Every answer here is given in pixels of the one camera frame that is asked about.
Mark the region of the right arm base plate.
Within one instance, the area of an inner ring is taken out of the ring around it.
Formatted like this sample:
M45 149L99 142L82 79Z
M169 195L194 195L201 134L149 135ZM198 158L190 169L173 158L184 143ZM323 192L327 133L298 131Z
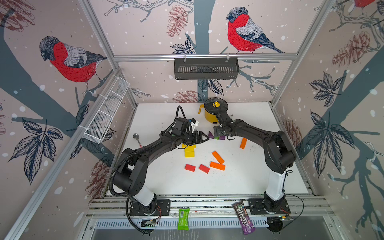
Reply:
M249 206L246 207L250 210L252 215L290 215L291 210L285 198L279 201L269 199L248 199Z

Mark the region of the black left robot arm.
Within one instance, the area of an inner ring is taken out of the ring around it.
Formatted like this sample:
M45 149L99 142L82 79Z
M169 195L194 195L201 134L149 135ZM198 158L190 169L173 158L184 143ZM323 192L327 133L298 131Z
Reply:
M146 185L149 165L179 146L194 146L209 140L202 131L197 131L199 122L195 119L177 118L159 139L139 149L125 149L117 166L111 170L109 191L114 197L126 197L138 203L145 212L152 214L157 207L157 196Z

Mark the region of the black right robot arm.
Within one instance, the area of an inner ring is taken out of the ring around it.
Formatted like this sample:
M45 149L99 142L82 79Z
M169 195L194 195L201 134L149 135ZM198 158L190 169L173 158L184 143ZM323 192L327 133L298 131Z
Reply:
M277 212L286 199L285 181L288 171L291 170L296 159L288 136L282 131L265 131L251 126L243 120L232 120L224 111L214 115L218 119L221 126L220 130L225 136L243 137L263 147L265 163L271 170L269 183L264 192L263 208L270 214Z

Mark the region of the purple m&m candy packet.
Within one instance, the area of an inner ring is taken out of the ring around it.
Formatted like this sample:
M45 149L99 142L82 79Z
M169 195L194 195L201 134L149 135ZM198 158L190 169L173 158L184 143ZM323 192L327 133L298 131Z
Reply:
M232 204L232 207L234 208L237 216L238 216L238 219L240 221L240 224L241 224L241 227L242 227L242 230L243 230L243 234L244 235L249 235L251 233L253 233L255 231L255 227L247 213L247 210L246 210L246 207L243 203L243 201L240 201L240 202L236 202L234 204Z

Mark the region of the green snack packet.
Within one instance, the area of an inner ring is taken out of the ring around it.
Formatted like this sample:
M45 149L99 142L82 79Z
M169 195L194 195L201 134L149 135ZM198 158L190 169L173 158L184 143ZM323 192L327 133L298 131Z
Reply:
M178 230L188 231L189 230L189 218L190 209L179 209L179 220L178 220Z

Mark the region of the small yellow block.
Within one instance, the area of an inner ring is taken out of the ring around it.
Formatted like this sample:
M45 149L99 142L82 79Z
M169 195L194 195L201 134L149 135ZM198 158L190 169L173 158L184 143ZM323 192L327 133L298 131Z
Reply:
M185 149L185 153L194 153L195 152L195 149Z

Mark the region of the yellow pot with lid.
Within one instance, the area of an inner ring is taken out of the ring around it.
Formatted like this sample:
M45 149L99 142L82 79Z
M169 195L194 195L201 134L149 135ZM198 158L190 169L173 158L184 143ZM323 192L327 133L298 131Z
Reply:
M202 109L205 110L206 120L212 124L228 124L232 122L232 119L227 113L229 105L221 98L215 97L207 99L204 104L200 105L199 114Z

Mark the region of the red square block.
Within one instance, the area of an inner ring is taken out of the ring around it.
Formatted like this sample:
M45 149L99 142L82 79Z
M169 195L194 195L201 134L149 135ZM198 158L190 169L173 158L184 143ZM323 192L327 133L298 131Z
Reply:
M193 166L193 165L186 164L185 165L185 170L190 171L190 172L195 172L196 167Z

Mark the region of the orange slanted block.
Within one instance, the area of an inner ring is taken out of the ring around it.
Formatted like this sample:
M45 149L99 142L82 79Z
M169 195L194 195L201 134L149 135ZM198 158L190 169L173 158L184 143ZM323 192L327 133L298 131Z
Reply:
M216 163L216 162L210 162L210 167L214 168L214 169L217 169L217 170L221 170L221 171L224 171L225 168L226 168L225 165L222 165L222 164L219 164L219 163Z

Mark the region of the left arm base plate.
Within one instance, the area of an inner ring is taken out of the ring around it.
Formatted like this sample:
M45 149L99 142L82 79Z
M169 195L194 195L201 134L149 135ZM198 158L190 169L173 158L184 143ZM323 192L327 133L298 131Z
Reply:
M170 200L152 201L147 207L139 202L128 204L130 216L168 216L170 214L170 209Z

